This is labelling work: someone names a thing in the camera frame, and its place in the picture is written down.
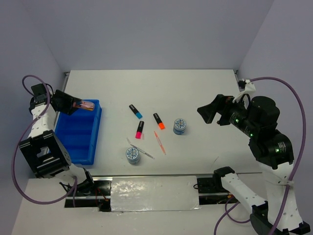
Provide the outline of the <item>pink pen bundle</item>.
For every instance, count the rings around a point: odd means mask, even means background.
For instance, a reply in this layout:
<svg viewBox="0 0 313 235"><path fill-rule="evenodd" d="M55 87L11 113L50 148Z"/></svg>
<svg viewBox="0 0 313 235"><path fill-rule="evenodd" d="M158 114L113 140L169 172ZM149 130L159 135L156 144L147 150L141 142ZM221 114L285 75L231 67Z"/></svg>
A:
<svg viewBox="0 0 313 235"><path fill-rule="evenodd" d="M82 107L80 109L93 111L94 107L95 107L95 104L93 102L83 100L82 101Z"/></svg>

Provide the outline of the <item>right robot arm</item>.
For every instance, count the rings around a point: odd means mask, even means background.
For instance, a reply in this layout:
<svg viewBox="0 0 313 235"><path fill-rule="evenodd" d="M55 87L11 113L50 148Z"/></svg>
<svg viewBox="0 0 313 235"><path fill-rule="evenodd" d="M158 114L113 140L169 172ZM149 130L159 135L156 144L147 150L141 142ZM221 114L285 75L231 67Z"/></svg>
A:
<svg viewBox="0 0 313 235"><path fill-rule="evenodd" d="M259 235L305 235L310 226L303 221L296 203L293 182L293 148L290 139L276 129L280 115L276 103L265 96L254 97L247 107L232 96L219 94L198 113L209 124L220 114L218 125L234 125L249 137L249 148L265 180L267 198L258 196L230 167L216 169L213 188L229 191L250 214Z"/></svg>

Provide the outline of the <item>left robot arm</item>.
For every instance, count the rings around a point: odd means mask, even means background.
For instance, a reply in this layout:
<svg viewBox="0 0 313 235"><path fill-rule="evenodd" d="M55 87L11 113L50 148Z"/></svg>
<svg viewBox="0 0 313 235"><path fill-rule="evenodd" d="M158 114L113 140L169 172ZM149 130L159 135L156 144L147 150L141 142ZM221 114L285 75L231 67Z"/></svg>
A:
<svg viewBox="0 0 313 235"><path fill-rule="evenodd" d="M37 178L58 178L71 189L77 181L77 192L91 195L96 183L91 174L83 167L72 163L70 154L54 132L54 121L57 113L72 115L82 105L93 109L94 104L56 90L51 92L42 83L31 87L33 97L29 110L34 124L25 140L19 143L19 149Z"/></svg>

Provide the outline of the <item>orange clear pen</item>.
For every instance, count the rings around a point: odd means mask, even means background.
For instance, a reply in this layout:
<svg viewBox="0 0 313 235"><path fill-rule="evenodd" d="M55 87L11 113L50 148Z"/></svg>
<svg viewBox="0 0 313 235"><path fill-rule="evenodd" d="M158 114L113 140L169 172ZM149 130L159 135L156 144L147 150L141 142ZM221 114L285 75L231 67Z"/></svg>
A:
<svg viewBox="0 0 313 235"><path fill-rule="evenodd" d="M166 155L166 151L164 149L164 146L162 145L161 140L160 140L158 134L156 133L156 131L154 131L154 135L155 135L156 140L157 140L157 142L158 142L158 144L159 144L159 146L161 148L161 151L163 152L164 155Z"/></svg>

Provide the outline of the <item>blue-capped black highlighter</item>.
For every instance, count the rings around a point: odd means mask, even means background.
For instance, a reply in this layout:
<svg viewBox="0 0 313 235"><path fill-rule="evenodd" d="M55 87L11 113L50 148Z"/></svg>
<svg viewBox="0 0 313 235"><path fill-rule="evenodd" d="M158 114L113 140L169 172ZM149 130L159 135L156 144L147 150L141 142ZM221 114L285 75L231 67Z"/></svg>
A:
<svg viewBox="0 0 313 235"><path fill-rule="evenodd" d="M129 108L131 109L131 111L135 114L135 116L138 119L142 118L142 114L139 112L139 110L133 104L129 105Z"/></svg>

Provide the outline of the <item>blue white round jar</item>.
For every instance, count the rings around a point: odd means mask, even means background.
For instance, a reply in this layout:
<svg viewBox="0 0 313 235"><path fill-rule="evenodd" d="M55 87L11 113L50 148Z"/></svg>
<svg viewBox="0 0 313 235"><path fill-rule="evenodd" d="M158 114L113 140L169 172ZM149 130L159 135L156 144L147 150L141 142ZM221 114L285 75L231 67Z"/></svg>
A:
<svg viewBox="0 0 313 235"><path fill-rule="evenodd" d="M141 156L139 151L135 147L130 147L126 150L126 158L128 162L132 165L135 165L140 162Z"/></svg>

